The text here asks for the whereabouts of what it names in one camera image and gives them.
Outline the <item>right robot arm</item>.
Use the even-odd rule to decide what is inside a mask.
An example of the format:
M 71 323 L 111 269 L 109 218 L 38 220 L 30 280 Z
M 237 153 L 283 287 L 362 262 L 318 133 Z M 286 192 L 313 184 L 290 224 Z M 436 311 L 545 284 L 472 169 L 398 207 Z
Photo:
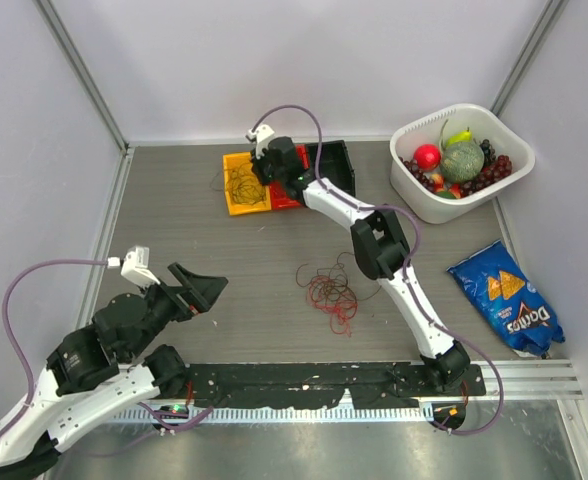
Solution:
M 458 388 L 471 361 L 462 342 L 439 318 L 423 292 L 393 205 L 358 200 L 320 175 L 320 166 L 304 168 L 291 138 L 251 132 L 252 170 L 263 185 L 279 184 L 287 196 L 345 228 L 361 273 L 376 281 L 393 300 L 410 327 L 425 380 L 431 391 L 446 395 Z

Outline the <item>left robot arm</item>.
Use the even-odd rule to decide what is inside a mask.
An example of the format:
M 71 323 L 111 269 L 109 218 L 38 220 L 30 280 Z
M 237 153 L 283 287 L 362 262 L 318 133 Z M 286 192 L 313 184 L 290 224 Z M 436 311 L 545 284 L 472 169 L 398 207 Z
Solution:
M 221 276 L 169 265 L 171 286 L 148 268 L 146 254 L 98 261 L 117 269 L 137 294 L 121 294 L 89 325 L 66 335 L 40 373 L 31 370 L 9 323 L 8 339 L 27 377 L 26 395 L 0 419 L 0 479 L 33 479 L 61 454 L 118 411 L 153 398 L 179 397 L 188 367 L 169 345 L 143 352 L 171 322 L 208 312 L 228 284 Z

